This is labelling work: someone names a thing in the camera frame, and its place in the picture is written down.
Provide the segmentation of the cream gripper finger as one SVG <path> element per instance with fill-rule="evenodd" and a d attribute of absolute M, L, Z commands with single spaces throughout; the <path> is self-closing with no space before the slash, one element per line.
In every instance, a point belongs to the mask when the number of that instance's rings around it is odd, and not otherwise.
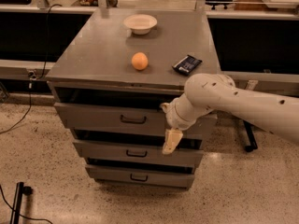
<path fill-rule="evenodd" d="M 183 137 L 183 132 L 179 129 L 167 129 L 165 131 L 165 139 L 163 145 L 163 154 L 169 155 L 174 152 L 180 140 Z"/>

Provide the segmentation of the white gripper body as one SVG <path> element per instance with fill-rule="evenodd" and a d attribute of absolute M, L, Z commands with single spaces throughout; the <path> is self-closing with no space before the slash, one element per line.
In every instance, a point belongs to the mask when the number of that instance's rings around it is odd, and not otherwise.
<path fill-rule="evenodd" d="M 160 108 L 165 113 L 166 121 L 172 129 L 186 131 L 191 126 L 193 126 L 193 124 L 196 122 L 196 120 L 195 119 L 186 120 L 186 119 L 182 118 L 176 110 L 177 102 L 178 102 L 178 98 L 175 98 L 170 103 L 161 103 Z"/>

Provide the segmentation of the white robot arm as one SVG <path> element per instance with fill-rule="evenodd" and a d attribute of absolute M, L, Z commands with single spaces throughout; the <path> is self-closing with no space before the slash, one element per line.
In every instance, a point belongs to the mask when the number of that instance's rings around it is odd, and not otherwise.
<path fill-rule="evenodd" d="M 174 152 L 183 132 L 204 115 L 230 113 L 269 133 L 299 144 L 299 99 L 243 90 L 226 75 L 195 74 L 189 77 L 181 96 L 162 103 L 169 128 L 165 131 L 163 154 Z"/>

